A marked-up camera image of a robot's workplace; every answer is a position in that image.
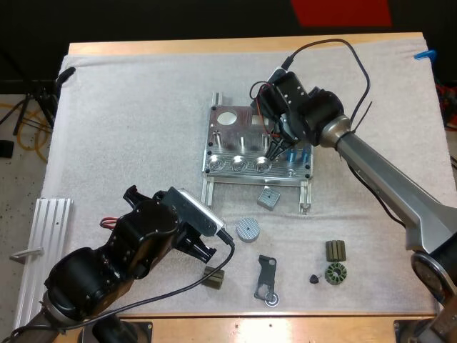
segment white cloth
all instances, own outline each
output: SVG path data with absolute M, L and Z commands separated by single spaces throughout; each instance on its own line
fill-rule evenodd
M 434 197 L 457 205 L 430 61 L 413 58 L 427 50 L 425 41 L 382 41 L 355 49 L 372 83 L 361 112 L 373 100 L 358 134 Z M 104 244 L 110 232 L 98 223 L 130 211 L 122 195 L 132 184 L 149 196 L 175 186 L 199 197 L 211 92 L 222 91 L 226 104 L 248 104 L 252 83 L 267 78 L 286 56 L 67 56 L 62 69 L 75 66 L 76 73 L 62 88 L 42 193 L 74 200 L 65 251 Z M 305 50 L 291 70 L 306 89 L 319 86 L 337 94 L 347 114 L 365 88 L 344 46 Z M 316 149 L 307 217 L 298 215 L 297 188 L 278 188 L 281 200 L 273 212 L 256 203 L 261 188 L 215 186 L 214 211 L 236 241 L 221 290 L 200 286 L 132 312 L 433 311 L 430 294 L 411 270 L 404 229 L 386 216 L 335 151 Z M 260 224 L 252 244 L 236 236 L 242 217 Z M 324 278 L 310 284 L 310 275 L 323 274 L 328 266 L 325 241 L 331 239 L 346 242 L 348 277 L 338 286 Z M 218 249 L 209 263 L 216 266 L 228 247 L 217 238 L 205 242 Z M 253 297 L 260 254 L 278 260 L 275 290 L 281 301 L 274 309 Z M 203 269 L 202 262 L 173 251 L 114 306 L 190 284 Z

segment metal fixture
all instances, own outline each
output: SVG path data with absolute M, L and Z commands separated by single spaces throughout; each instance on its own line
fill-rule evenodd
M 313 147 L 302 142 L 271 161 L 266 153 L 272 129 L 273 121 L 262 123 L 253 107 L 223 106 L 221 93 L 213 94 L 202 166 L 201 201 L 206 206 L 213 203 L 215 183 L 289 186 L 300 188 L 298 210 L 306 214 L 311 206 Z
M 10 259 L 24 264 L 14 327 L 27 324 L 41 310 L 44 281 L 63 257 L 71 199 L 37 199 L 27 250 Z
M 280 193 L 272 190 L 270 187 L 265 186 L 260 196 L 257 199 L 257 204 L 270 211 L 273 211 L 274 207 L 279 201 Z
M 252 243 L 260 234 L 260 226 L 254 218 L 243 218 L 236 225 L 236 233 L 241 241 Z

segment gear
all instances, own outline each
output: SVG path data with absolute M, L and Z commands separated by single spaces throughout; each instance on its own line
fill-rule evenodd
M 332 263 L 326 270 L 326 280 L 329 284 L 337 285 L 344 281 L 348 276 L 345 266 L 339 262 Z

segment wooden table edge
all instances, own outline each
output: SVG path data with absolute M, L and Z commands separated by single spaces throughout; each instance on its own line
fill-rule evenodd
M 385 34 L 338 34 L 324 36 L 282 36 L 232 39 L 189 39 L 172 41 L 100 41 L 70 43 L 69 55 L 143 55 L 185 53 L 230 53 L 259 51 L 290 51 L 321 39 L 341 38 L 351 44 L 386 41 L 392 39 L 423 38 L 421 32 L 395 32 Z

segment mounting plate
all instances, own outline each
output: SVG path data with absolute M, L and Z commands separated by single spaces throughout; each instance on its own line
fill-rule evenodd
M 300 143 L 274 161 L 264 157 L 270 144 L 272 123 L 250 106 L 224 106 L 213 95 L 204 149 L 204 184 L 201 201 L 211 206 L 214 183 L 262 184 L 300 187 L 299 211 L 311 206 L 313 147 Z

